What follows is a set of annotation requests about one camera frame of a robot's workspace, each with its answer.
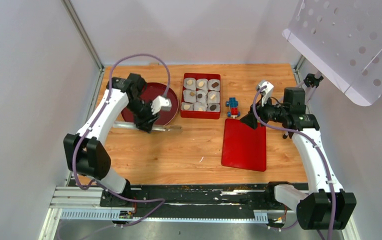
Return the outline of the wooden metal food tongs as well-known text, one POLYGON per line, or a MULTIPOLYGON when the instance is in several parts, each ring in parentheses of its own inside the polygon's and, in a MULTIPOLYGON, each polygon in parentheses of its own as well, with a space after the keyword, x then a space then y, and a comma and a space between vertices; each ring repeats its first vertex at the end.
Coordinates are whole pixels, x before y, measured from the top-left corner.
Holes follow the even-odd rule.
MULTIPOLYGON (((133 122, 115 121, 112 125, 116 129, 129 129, 137 130, 138 128, 133 122)), ((154 124, 151 129, 152 132, 182 132, 183 128, 180 125, 157 125, 154 124)))

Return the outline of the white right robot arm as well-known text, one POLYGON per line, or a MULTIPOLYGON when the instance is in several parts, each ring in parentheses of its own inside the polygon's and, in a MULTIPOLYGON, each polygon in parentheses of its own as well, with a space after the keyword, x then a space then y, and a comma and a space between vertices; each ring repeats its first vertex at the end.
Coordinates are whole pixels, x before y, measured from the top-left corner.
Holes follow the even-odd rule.
POLYGON ((258 86, 248 114, 240 121, 252 129, 260 125, 287 132, 298 150, 307 177, 308 193, 286 182, 270 182, 264 195, 271 209, 285 205, 296 212, 304 230, 343 230, 352 216, 357 200, 346 192, 335 177, 322 146, 320 126, 307 113, 305 90, 287 87, 283 102, 274 104, 268 86, 258 86))

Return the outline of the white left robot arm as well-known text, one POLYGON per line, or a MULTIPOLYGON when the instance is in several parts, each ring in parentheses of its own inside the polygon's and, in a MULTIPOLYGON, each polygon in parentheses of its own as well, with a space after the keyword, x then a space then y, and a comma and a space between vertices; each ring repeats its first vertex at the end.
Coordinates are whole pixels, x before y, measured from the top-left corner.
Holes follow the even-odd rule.
POLYGON ((129 181, 111 166, 111 158, 105 150, 109 131, 124 109, 133 114, 134 126, 147 133, 160 117, 161 111, 169 111, 171 101, 158 95, 152 101, 141 98, 147 82, 139 74, 127 78, 113 77, 107 84, 101 102, 87 122, 75 134, 68 133, 63 139, 67 167, 76 175, 90 177, 113 193, 119 206, 128 206, 132 193, 126 189, 129 181))

